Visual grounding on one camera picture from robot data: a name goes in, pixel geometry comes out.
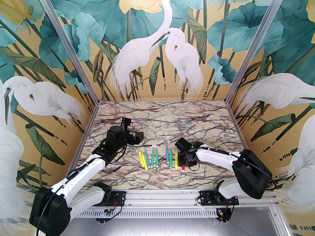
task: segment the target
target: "marker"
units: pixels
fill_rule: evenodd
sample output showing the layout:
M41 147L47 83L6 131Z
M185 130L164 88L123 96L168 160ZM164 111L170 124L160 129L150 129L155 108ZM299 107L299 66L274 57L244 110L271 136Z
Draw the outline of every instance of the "marker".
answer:
M172 149L170 149L170 169L173 168Z
M147 171L148 170L148 166L147 166L146 161L145 161L145 156L144 156L144 154L142 154L141 156L142 156L142 161L144 162L144 168Z
M147 164L148 168L151 168L148 153L147 153L146 149L144 151L145 151L146 164Z
M154 164L154 156L155 156L155 152L154 149L152 149L152 157L151 157L151 168L153 168L153 164Z
M141 152L139 151L138 154L139 154L141 166L144 167L144 163L143 163L143 160L142 160Z
M175 169L178 168L178 153L175 152Z
M165 145L165 150L166 150L166 163L170 164L170 158L169 158L169 146Z
M157 167L158 167L158 166L159 166L159 165L158 165L158 149L155 150L155 156L156 156Z

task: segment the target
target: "marble surface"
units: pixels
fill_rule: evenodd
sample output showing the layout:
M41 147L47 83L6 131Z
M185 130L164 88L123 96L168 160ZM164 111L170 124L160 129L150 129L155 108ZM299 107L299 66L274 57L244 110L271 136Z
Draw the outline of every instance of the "marble surface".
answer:
M223 101L102 103L78 166L106 137L110 126L120 125L122 117L132 119L130 130L144 132L142 144L128 146L125 156L96 174L83 187L84 190L98 181L104 181L116 190L211 189L214 183L233 176L229 170L212 164L200 164L199 169L198 166L191 168L197 171L186 167L184 172L180 168L170 169L166 164L165 144L169 140L169 148L175 151L174 144L181 137L189 142L201 141L229 151L243 149ZM146 171L141 167L138 150L146 148L151 159L152 145L159 146L160 166Z

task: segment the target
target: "metal vent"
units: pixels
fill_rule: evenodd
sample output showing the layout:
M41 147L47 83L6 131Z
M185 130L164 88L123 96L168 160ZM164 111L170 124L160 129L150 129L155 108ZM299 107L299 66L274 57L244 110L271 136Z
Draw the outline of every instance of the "metal vent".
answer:
M78 218L104 218L104 208L87 209ZM128 209L122 210L116 218L216 218L216 209Z

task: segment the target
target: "painted wall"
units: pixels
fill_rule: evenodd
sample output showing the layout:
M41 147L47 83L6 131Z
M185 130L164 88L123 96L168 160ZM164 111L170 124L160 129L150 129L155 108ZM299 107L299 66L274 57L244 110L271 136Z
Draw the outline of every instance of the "painted wall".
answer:
M284 0L273 22L283 34L263 46L230 102L249 148L273 173L294 235L315 234L314 1Z
M39 0L0 0L0 234L34 233L34 191L60 181L94 105Z
M105 100L223 99L270 3L51 1L95 91ZM184 34L173 29L167 40L151 47L169 27ZM282 30L273 24L268 39L278 39Z

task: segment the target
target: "egret beak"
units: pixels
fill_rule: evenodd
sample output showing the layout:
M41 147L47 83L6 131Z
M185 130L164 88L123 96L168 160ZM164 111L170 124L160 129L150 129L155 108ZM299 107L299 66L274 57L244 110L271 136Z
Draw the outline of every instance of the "egret beak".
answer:
M160 41L162 41L162 39L166 36L166 35L169 35L170 33L167 32L167 33L164 33L153 45L151 45L151 47L153 47L154 45L156 45L157 43L159 43Z
M300 99L315 101L315 98L311 98L311 97L300 97Z
M9 115L9 108L10 108L10 99L9 99L9 92L8 90L4 94L4 107L5 107L5 124L8 125L8 115Z

